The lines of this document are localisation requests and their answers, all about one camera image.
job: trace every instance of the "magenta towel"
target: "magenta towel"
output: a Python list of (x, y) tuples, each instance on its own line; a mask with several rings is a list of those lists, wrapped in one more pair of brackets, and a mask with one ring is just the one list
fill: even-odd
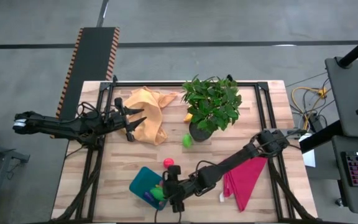
[(246, 209), (266, 161), (261, 157), (249, 159), (223, 176), (223, 195), (228, 197), (234, 193), (240, 212)]

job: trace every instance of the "wooden table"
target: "wooden table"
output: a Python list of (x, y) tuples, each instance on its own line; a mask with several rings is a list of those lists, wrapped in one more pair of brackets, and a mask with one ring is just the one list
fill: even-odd
[[(84, 82), (81, 101), (96, 104), (100, 82)], [(293, 128), (292, 114), (283, 81), (268, 81), (270, 96), (278, 128)], [(115, 88), (113, 98), (126, 100), (131, 90), (138, 87)], [(151, 88), (170, 93), (181, 92), (180, 87)], [(180, 179), (187, 178), (194, 172), (200, 160), (218, 163), (240, 150), (244, 144), (260, 131), (259, 114), (255, 99), (255, 91), (251, 87), (239, 87), (242, 95), (240, 117), (234, 126), (225, 132), (216, 131), (212, 137), (201, 143), (195, 143), (186, 149), (181, 143), (184, 134), (188, 133), (188, 124), (183, 122), (187, 105), (181, 102), (182, 93), (162, 110), (162, 127), (168, 139), (159, 146), (142, 142), (127, 142), (123, 133), (110, 133), (106, 137), (102, 170), (99, 179), (98, 196), (96, 198), (94, 222), (153, 222), (155, 209), (129, 191), (139, 169), (146, 166), (158, 174), (164, 171), (162, 162), (171, 157), (181, 165)], [(268, 119), (264, 101), (265, 117)], [(78, 149), (77, 142), (70, 142), (67, 153)], [(60, 185), (57, 192), (52, 218), (58, 217), (67, 208), (78, 193), (81, 184), (86, 150), (71, 155), (63, 166)], [(311, 194), (308, 176), (299, 149), (287, 147), (283, 152), (291, 191), (300, 203), (313, 216), (317, 216)], [(182, 213), (182, 221), (189, 222), (274, 222), (277, 221), (273, 203), (272, 186), (267, 166), (263, 169), (252, 192), (245, 211), (239, 213), (236, 200), (231, 197), (219, 202), (219, 194), (223, 191), (220, 181), (216, 188), (202, 197), (190, 197), (184, 201), (186, 211)], [(285, 199), (281, 192), (284, 217), (288, 217)], [(84, 213), (88, 210), (85, 200)], [(178, 213), (172, 213), (171, 206), (158, 213), (158, 222), (177, 222)]]

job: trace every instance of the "orange towel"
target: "orange towel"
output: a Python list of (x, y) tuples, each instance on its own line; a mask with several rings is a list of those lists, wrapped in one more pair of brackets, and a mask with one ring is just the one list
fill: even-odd
[(146, 86), (133, 90), (132, 96), (124, 102), (128, 108), (144, 109), (143, 112), (128, 117), (129, 122), (147, 117), (133, 132), (136, 140), (158, 145), (164, 142), (167, 134), (161, 128), (161, 108), (166, 107), (178, 93), (162, 94)]

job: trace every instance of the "red ball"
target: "red ball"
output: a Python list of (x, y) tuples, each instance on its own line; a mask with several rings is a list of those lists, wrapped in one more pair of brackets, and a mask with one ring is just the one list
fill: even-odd
[(174, 165), (173, 159), (171, 159), (171, 158), (166, 158), (166, 159), (164, 159), (164, 167), (165, 167), (166, 169), (168, 169), (168, 167), (169, 167), (169, 166), (172, 166), (172, 165)]

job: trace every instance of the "gray floor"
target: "gray floor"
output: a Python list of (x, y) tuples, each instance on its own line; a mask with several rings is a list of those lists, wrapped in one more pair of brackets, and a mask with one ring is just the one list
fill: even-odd
[[(80, 27), (93, 27), (102, 0), (0, 0), (0, 44), (72, 43)], [(332, 1), (152, 1), (109, 2), (104, 26), (121, 28), (120, 42), (358, 40), (358, 0)], [(114, 73), (120, 80), (183, 80), (232, 74), (244, 80), (287, 84), (324, 72), (324, 59), (354, 46), (209, 47), (119, 49)], [(50, 217), (67, 141), (13, 133), (15, 113), (53, 115), (71, 58), (70, 49), (0, 50), (0, 145), (31, 154), (6, 181), (0, 223)], [(320, 87), (326, 75), (298, 86)], [(306, 101), (311, 104), (309, 96)], [(296, 95), (301, 102), (301, 94)], [(337, 120), (335, 105), (322, 112)], [(323, 220), (358, 223), (358, 214), (333, 204), (335, 181), (310, 179)]]

